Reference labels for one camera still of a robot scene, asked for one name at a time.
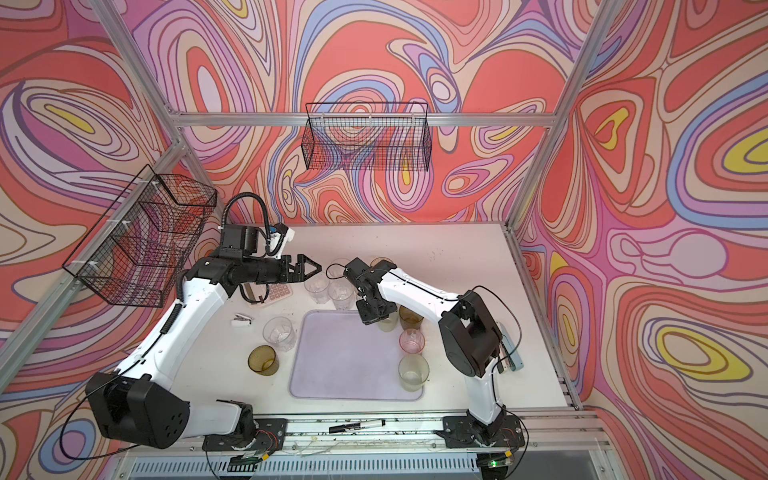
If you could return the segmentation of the dark olive textured cup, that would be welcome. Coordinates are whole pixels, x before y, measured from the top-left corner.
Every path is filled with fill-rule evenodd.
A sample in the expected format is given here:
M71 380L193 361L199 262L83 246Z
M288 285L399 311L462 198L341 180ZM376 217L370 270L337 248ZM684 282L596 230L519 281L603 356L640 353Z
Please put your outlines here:
M417 313L406 308L405 306L399 307L398 315L399 315L400 325L403 330L409 330L409 329L419 330L421 328L421 325L423 322L423 317L421 315L418 315Z

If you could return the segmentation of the pink transparent cup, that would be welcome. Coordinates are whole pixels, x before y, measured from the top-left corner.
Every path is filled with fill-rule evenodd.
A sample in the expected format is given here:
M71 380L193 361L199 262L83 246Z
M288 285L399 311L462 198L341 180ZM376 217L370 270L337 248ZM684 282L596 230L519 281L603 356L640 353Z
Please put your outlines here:
M426 340L420 329L405 329L399 336L399 346L406 354L421 354Z

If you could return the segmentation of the pale green frosted large cup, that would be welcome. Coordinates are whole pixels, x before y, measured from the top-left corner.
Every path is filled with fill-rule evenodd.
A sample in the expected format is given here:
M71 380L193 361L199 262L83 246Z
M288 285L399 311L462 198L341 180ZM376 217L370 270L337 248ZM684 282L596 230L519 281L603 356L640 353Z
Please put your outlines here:
M398 364L400 384L404 390L409 392L421 389L428 380L429 374L428 362L418 354L407 354Z

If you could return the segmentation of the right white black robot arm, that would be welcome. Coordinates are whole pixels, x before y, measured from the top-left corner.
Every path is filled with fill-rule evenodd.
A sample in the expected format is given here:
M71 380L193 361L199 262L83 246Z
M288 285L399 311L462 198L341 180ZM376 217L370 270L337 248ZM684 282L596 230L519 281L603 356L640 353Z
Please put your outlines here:
M435 323L447 359L465 376L471 425L485 435L501 428L504 414L492 374L503 335L481 296L472 290L458 294L433 287L386 260L370 266L356 258L344 266L344 278L357 291L356 308L366 325L383 320L398 307Z

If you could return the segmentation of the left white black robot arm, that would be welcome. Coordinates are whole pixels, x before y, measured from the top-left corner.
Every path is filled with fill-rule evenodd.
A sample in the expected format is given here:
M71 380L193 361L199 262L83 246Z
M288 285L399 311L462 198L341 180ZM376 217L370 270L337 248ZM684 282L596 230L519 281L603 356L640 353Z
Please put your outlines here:
M205 257L184 272L177 298L141 344L110 373L99 372L85 387L102 436L166 449L180 439L219 437L234 449L257 436L251 405L235 400L191 403L172 386L207 323L245 283L302 283L320 273L303 254L282 258Z

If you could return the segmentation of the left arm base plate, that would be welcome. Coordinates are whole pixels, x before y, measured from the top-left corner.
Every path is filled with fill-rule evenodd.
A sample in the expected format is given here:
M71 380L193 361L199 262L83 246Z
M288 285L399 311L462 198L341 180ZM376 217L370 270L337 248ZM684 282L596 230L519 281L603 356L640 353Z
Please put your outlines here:
M274 453L283 449L288 420L286 418L256 418L244 430L237 428L227 435L207 435L202 449L205 452L261 452Z

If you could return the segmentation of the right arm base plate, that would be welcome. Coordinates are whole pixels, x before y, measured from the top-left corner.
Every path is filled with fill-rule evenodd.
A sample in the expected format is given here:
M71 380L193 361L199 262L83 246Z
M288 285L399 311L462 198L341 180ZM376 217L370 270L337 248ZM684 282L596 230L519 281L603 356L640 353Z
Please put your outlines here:
M435 433L448 448L507 447L516 451L526 444L520 419L504 412L488 425L469 413L444 416L442 429Z

